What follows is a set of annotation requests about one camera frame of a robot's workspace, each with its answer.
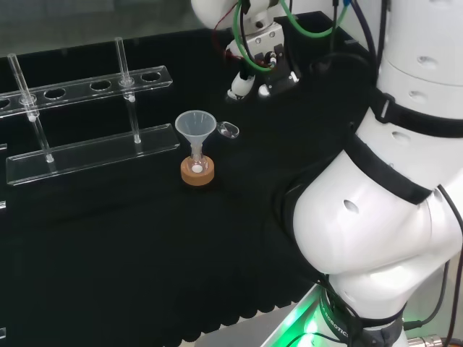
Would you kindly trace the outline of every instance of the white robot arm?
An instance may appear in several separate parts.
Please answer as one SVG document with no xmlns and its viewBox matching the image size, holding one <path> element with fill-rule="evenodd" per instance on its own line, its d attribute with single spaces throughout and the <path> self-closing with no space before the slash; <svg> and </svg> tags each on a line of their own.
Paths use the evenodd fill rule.
<svg viewBox="0 0 463 347">
<path fill-rule="evenodd" d="M 217 26 L 217 29 L 226 29 L 232 26 L 233 12 L 230 9 L 237 2 L 235 0 L 192 0 L 192 7 L 197 17 L 203 22 L 206 27 L 211 29 Z M 283 53 L 284 33 L 283 27 L 273 21 L 268 9 L 279 4 L 279 0 L 251 0 L 250 7 L 243 19 L 243 27 L 245 32 L 245 40 L 249 47 L 249 51 L 253 59 L 257 56 L 262 56 L 264 59 L 272 55 L 272 59 L 280 66 L 281 71 L 286 71 L 289 67 L 286 63 L 286 57 Z M 241 51 L 238 49 L 237 42 L 233 40 L 228 47 L 234 56 L 242 57 Z M 275 85 L 262 85 L 259 88 L 259 95 L 267 97 L 271 92 L 278 89 L 287 89 L 298 82 L 296 74 L 292 71 L 287 71 L 287 76 L 281 78 L 284 83 L 275 83 Z M 241 100 L 247 96 L 255 81 L 255 72 L 248 68 L 243 62 L 242 71 L 235 77 L 231 88 L 227 95 L 233 100 Z"/>
<path fill-rule="evenodd" d="M 214 27 L 234 0 L 192 3 Z M 251 4 L 248 19 L 273 1 Z M 463 174 L 457 175 L 463 168 L 463 0 L 391 0 L 389 17 L 376 90 L 383 107 L 368 110 L 355 149 L 341 152 L 305 190 L 293 222 L 302 254 L 369 322 L 397 321 L 417 287 L 463 241 L 437 189 L 452 179 L 450 195 L 463 187 Z M 418 193 L 402 194 L 401 184 Z M 339 338 L 333 321 L 318 313 L 318 331 Z M 373 333 L 383 328 L 369 327 Z M 394 341 L 408 346 L 403 331 Z"/>
</svg>

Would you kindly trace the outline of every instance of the black strap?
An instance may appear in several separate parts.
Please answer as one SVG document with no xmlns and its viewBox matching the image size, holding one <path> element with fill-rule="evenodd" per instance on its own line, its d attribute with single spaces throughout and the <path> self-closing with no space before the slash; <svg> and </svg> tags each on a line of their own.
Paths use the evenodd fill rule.
<svg viewBox="0 0 463 347">
<path fill-rule="evenodd" d="M 341 341 L 342 343 L 348 344 L 349 334 L 354 334 L 354 331 L 349 331 L 348 320 L 352 320 L 354 317 L 350 314 L 345 314 L 337 309 L 336 300 L 331 297 L 333 308 L 328 303 L 328 297 L 326 290 L 321 294 L 320 298 L 320 309 L 322 312 L 325 323 L 330 328 L 331 332 Z M 361 332 L 357 333 L 354 338 L 354 347 L 392 347 L 393 344 L 399 339 L 402 333 L 402 314 L 405 310 L 403 307 L 397 314 L 392 317 L 384 318 L 382 320 L 367 320 L 360 318 Z M 365 330 L 366 327 L 380 327 L 382 325 L 388 325 L 385 328 L 379 330 Z"/>
<path fill-rule="evenodd" d="M 393 96 L 373 87 L 370 90 L 370 108 L 376 120 L 392 123 L 427 136 L 458 139 L 463 137 L 463 120 L 430 116 L 397 105 Z"/>
<path fill-rule="evenodd" d="M 429 189 L 410 181 L 384 163 L 356 134 L 347 141 L 344 151 L 365 175 L 411 204 L 419 205 L 431 194 Z"/>
</svg>

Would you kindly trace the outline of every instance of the green cable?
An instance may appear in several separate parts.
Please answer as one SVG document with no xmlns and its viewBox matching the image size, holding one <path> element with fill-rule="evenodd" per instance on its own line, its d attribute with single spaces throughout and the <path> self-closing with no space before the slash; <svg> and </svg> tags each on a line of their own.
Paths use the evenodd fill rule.
<svg viewBox="0 0 463 347">
<path fill-rule="evenodd" d="M 287 15 L 289 21 L 291 22 L 291 24 L 293 24 L 293 26 L 296 28 L 296 30 L 299 31 L 301 34 L 303 34 L 303 35 L 305 35 L 305 36 L 307 36 L 309 38 L 324 38 L 324 37 L 330 35 L 333 32 L 332 27 L 330 27 L 326 31 L 323 31 L 322 33 L 311 33 L 310 31 L 306 31 L 296 21 L 296 18 L 294 18 L 291 11 L 289 11 L 289 8 L 286 5 L 286 3 L 284 2 L 284 0 L 280 0 L 280 4 L 281 4 L 281 7 L 283 7 L 283 10 L 286 12 L 286 15 Z M 340 26 L 340 24 L 342 23 L 344 17 L 346 16 L 346 13 L 347 13 L 347 6 L 344 6 L 344 8 L 342 9 L 341 15 L 339 16 L 339 21 L 338 21 L 337 26 Z"/>
<path fill-rule="evenodd" d="M 241 37 L 239 36 L 239 30 L 238 30 L 238 17 L 239 17 L 239 11 L 241 10 L 241 3 L 242 0 L 238 0 L 237 8 L 234 11 L 234 19 L 233 19 L 233 35 L 234 35 L 234 40 L 237 43 L 237 47 L 239 49 L 239 52 L 243 56 L 244 60 L 254 69 L 261 71 L 261 72 L 269 72 L 272 70 L 272 68 L 269 67 L 261 67 L 257 65 L 254 61 L 251 60 L 251 58 L 247 55 L 246 50 L 242 46 L 242 40 Z M 283 7 L 283 10 L 286 12 L 286 15 L 289 19 L 289 21 L 293 24 L 293 26 L 296 28 L 297 31 L 299 31 L 301 34 L 308 36 L 309 38 L 324 38 L 328 35 L 330 35 L 333 32 L 333 28 L 330 27 L 328 30 L 323 31 L 322 33 L 312 33 L 310 31 L 306 31 L 303 27 L 299 25 L 299 23 L 296 21 L 296 18 L 292 15 L 291 11 L 289 11 L 288 6 L 284 2 L 284 0 L 280 0 L 281 6 Z M 342 9 L 341 15 L 339 16 L 339 21 L 338 25 L 342 23 L 344 17 L 346 16 L 347 13 L 347 6 L 345 6 Z"/>
<path fill-rule="evenodd" d="M 247 55 L 245 49 L 242 46 L 242 41 L 239 36 L 239 31 L 238 31 L 238 16 L 239 16 L 239 11 L 241 10 L 241 0 L 238 0 L 238 5 L 237 8 L 234 11 L 234 20 L 233 20 L 233 35 L 234 35 L 234 40 L 237 42 L 237 46 L 239 49 L 239 52 L 245 59 L 245 61 L 252 66 L 254 69 L 262 72 L 269 72 L 271 71 L 271 68 L 268 67 L 260 67 L 257 65 L 254 61 L 250 59 L 250 57 Z"/>
</svg>

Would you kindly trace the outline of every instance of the funnel stem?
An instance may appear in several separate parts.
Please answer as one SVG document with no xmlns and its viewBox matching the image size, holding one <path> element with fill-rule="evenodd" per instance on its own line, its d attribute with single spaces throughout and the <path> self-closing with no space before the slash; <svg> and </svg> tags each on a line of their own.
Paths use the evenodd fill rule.
<svg viewBox="0 0 463 347">
<path fill-rule="evenodd" d="M 203 148 L 203 144 L 199 144 L 199 145 L 191 145 L 191 158 L 195 161 L 195 162 L 200 162 L 202 156 L 203 156 L 203 153 L 202 153 L 202 148 Z"/>
</svg>

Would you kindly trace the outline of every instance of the plastic funnel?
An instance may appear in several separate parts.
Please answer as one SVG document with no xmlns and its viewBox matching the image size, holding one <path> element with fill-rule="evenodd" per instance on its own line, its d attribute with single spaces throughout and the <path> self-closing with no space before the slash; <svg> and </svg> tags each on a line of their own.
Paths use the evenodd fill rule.
<svg viewBox="0 0 463 347">
<path fill-rule="evenodd" d="M 190 141 L 192 147 L 201 146 L 216 126 L 217 122 L 212 114 L 197 110 L 182 113 L 175 121 L 175 128 Z"/>
</svg>

